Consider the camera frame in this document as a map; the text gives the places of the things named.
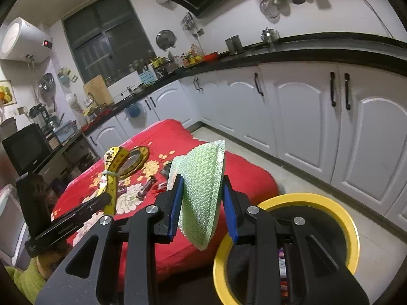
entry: red bowl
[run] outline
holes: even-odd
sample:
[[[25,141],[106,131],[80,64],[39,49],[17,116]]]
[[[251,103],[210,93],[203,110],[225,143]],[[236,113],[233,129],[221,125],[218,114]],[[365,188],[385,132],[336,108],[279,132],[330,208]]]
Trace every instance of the red bowl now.
[[[205,62],[209,63],[209,62],[213,62],[213,61],[217,60],[218,58],[219,58],[218,52],[214,52],[212,54],[205,55],[202,59]]]

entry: yellow tape roll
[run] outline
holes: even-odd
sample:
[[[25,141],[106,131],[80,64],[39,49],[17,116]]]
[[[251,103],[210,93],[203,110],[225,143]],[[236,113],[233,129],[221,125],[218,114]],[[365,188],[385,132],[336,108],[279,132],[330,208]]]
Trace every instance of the yellow tape roll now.
[[[352,217],[338,203],[317,194],[291,193],[273,197],[260,203],[258,206],[263,210],[272,211],[280,207],[296,205],[314,207],[335,219],[341,227],[346,240],[346,266],[352,274],[355,274],[360,254],[359,234]],[[229,289],[229,282],[227,280],[227,259],[232,246],[232,240],[229,234],[226,234],[216,252],[213,264],[213,280],[216,292],[223,304],[241,305]]]
[[[97,196],[104,192],[111,196],[111,202],[103,209],[105,214],[113,216],[116,213],[116,195],[120,180],[118,172],[129,158],[129,154],[130,152],[123,147],[112,147],[105,153],[105,174],[100,180],[97,193]]]

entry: person's hand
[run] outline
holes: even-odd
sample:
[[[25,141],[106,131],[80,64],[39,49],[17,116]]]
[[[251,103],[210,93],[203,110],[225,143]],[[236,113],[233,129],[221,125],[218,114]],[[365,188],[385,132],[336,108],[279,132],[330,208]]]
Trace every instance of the person's hand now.
[[[44,252],[37,257],[38,271],[45,280],[48,280],[53,273],[52,267],[64,258],[71,249],[72,246],[63,241],[57,245],[56,250]]]

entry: green sleeve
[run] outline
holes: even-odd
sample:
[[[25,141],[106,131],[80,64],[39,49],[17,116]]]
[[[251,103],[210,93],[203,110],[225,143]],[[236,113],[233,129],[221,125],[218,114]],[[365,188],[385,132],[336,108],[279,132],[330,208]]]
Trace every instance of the green sleeve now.
[[[37,258],[32,258],[27,270],[22,272],[14,267],[6,267],[9,276],[18,289],[34,304],[35,298],[45,284],[45,280],[37,268]]]

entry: cabinet handle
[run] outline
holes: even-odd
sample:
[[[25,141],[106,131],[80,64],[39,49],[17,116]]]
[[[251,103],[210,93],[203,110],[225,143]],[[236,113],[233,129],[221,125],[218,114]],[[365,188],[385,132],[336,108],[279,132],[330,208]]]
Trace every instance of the cabinet handle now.
[[[351,105],[349,104],[349,80],[349,73],[345,73],[345,101],[347,110],[351,109]]]
[[[336,102],[333,99],[334,92],[335,92],[335,87],[334,87],[335,86],[335,72],[331,72],[330,76],[331,76],[331,83],[330,83],[330,85],[331,85],[331,104],[332,104],[333,107],[335,107]]]
[[[198,85],[198,90],[202,90],[202,92],[204,92],[201,85],[199,84],[199,78],[198,77],[197,77],[197,85]]]
[[[95,141],[93,141],[92,137],[90,136],[90,140],[92,141],[92,143],[95,145],[95,147],[97,147],[98,145],[95,143]]]
[[[154,108],[157,108],[157,106],[155,105],[155,103],[154,103],[154,101],[153,101],[153,99],[152,99],[151,96],[150,96],[150,100],[151,100],[151,102],[153,103]]]
[[[194,87],[197,91],[199,91],[199,88],[197,87],[197,84],[195,83],[195,81],[197,81],[196,79],[194,79]]]
[[[254,83],[255,83],[255,85],[256,85],[257,92],[258,92],[261,96],[264,96],[264,93],[260,90],[260,86],[259,86],[259,84],[257,83],[257,78],[258,78],[258,74],[257,74],[257,72],[254,72]]]
[[[148,108],[151,110],[149,103],[147,102],[147,100],[145,99],[144,102],[146,102]]]

